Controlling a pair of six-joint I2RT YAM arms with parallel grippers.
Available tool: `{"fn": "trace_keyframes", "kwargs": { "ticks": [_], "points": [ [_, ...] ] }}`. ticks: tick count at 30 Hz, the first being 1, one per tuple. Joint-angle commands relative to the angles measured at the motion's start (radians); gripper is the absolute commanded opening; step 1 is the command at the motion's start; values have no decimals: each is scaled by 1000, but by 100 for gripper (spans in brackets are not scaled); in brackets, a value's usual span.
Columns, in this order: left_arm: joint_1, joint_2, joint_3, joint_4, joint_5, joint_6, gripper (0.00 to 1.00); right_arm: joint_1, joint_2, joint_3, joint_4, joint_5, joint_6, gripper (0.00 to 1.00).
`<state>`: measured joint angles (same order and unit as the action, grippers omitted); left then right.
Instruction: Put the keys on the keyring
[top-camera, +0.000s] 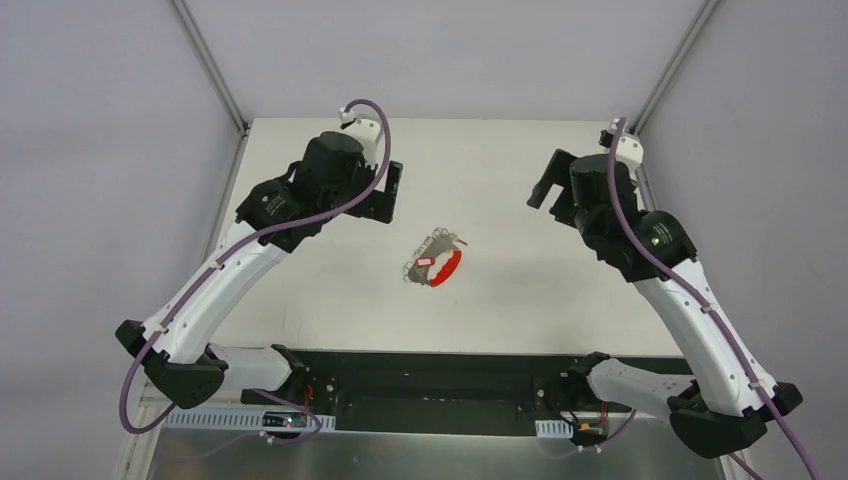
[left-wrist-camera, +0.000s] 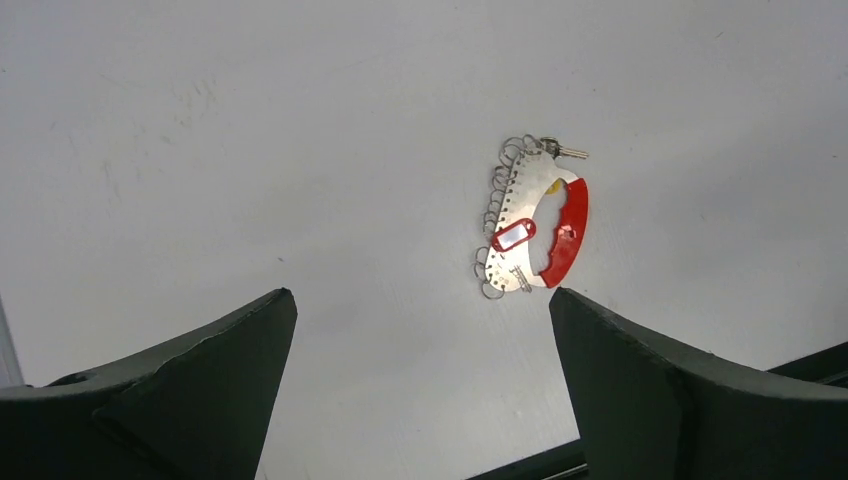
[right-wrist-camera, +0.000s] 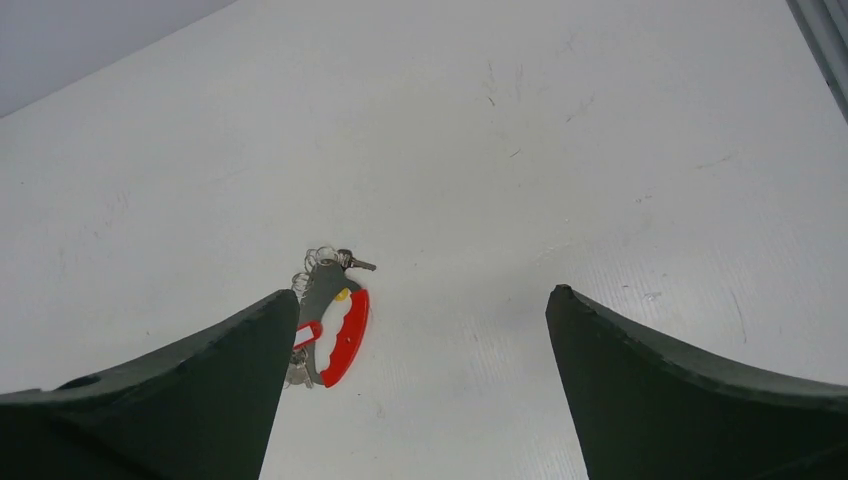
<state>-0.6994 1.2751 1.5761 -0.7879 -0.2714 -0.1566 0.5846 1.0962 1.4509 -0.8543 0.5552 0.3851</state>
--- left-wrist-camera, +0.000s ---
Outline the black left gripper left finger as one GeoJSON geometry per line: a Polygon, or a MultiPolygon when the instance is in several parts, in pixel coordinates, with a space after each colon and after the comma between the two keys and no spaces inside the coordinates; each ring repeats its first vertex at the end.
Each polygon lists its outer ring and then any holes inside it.
{"type": "Polygon", "coordinates": [[[252,479],[297,321],[280,288],[205,326],[1,392],[5,479],[252,479]]]}

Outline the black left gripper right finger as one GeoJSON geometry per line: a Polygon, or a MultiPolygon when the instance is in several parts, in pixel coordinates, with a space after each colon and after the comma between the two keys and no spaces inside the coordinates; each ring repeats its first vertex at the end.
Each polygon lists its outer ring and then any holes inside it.
{"type": "Polygon", "coordinates": [[[843,479],[847,348],[758,370],[571,289],[556,348],[593,479],[843,479]]]}

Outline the metal key organizer red handle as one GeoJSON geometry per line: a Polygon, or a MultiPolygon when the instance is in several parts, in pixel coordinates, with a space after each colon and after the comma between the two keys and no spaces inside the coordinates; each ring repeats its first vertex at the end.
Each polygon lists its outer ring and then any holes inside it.
{"type": "Polygon", "coordinates": [[[554,137],[530,134],[506,139],[491,176],[491,192],[482,215],[486,244],[474,252],[473,273],[484,298],[536,288],[559,287],[571,270],[586,236],[590,197],[586,180],[557,165],[560,158],[585,160],[589,153],[564,146],[554,137]],[[530,241],[538,234],[534,219],[543,197],[557,187],[565,193],[552,228],[547,265],[535,271],[530,241]]]}

